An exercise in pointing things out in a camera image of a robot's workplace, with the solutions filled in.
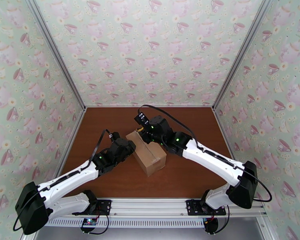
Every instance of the black cable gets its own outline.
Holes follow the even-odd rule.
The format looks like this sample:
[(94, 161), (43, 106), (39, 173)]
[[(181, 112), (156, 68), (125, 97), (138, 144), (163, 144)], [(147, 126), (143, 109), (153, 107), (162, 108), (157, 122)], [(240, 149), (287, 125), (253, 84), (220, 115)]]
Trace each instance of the black cable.
[(138, 108), (138, 114), (140, 114), (140, 108), (142, 108), (142, 107), (149, 107), (149, 108), (155, 109), (155, 110), (157, 110), (159, 112), (162, 112), (163, 114), (167, 115), (169, 118), (171, 118), (172, 120), (174, 120), (177, 124), (181, 125), (186, 130), (188, 130), (190, 132), (190, 134), (192, 135), (194, 141), (196, 142), (197, 148), (199, 150), (203, 150), (203, 148), (198, 145), (198, 141), (197, 141), (197, 138), (196, 138), (196, 135), (194, 134), (194, 132), (190, 128), (188, 128), (186, 125), (184, 125), (182, 122), (180, 122), (179, 120), (177, 120), (176, 118), (174, 118), (172, 115), (168, 114), (166, 111), (164, 111), (164, 110), (162, 110), (160, 108), (157, 108), (155, 106), (147, 105), (147, 104), (144, 104), (144, 105), (142, 105), (141, 107)]
[(109, 217), (108, 217), (107, 214), (106, 214), (106, 217), (107, 217), (107, 219), (108, 219), (108, 223), (107, 223), (106, 229), (105, 229), (103, 232), (89, 232), (88, 234), (92, 234), (92, 235), (101, 235), (101, 234), (104, 234), (104, 233), (108, 230), (109, 224), (110, 224), (110, 220), (109, 220)]
[(217, 233), (221, 232), (227, 226), (229, 219), (230, 219), (230, 209), (229, 209), (228, 205), (227, 205), (227, 207), (228, 207), (228, 218), (227, 218), (226, 222), (224, 223), (222, 228), (220, 228), (218, 231), (214, 232), (213, 234), (217, 234)]
[(254, 175), (252, 175), (251, 173), (247, 172), (246, 170), (240, 168), (240, 167), (235, 167), (234, 169), (240, 169), (241, 171), (245, 172), (246, 174), (252, 176), (255, 180), (257, 180), (261, 185), (262, 187), (267, 191), (267, 193), (269, 194), (269, 199), (268, 200), (258, 200), (258, 199), (253, 199), (254, 201), (257, 201), (257, 202), (270, 202), (272, 200), (272, 194), (270, 192), (270, 190), (263, 184), (263, 182), (261, 182), (257, 177), (255, 177)]
[(24, 205), (23, 205), (23, 207), (21, 208), (21, 211), (20, 211), (20, 214), (18, 214), (17, 215), (17, 218), (16, 218), (16, 221), (14, 222), (14, 224), (13, 224), (13, 231), (14, 232), (16, 232), (16, 231), (18, 231), (18, 230), (20, 230), (21, 228), (22, 228), (22, 226), (21, 227), (19, 227), (18, 229), (16, 229), (16, 225), (17, 225), (17, 223), (18, 223), (18, 220), (20, 219), (20, 216), (21, 216), (21, 213), (23, 212), (23, 210), (25, 209), (25, 207), (26, 207), (26, 205), (34, 198), (34, 197), (36, 197), (40, 192), (42, 192), (42, 191), (44, 191), (44, 190), (47, 190), (48, 188), (47, 187), (45, 187), (45, 188), (43, 188), (43, 189), (41, 189), (41, 190), (39, 190), (38, 192), (36, 192)]

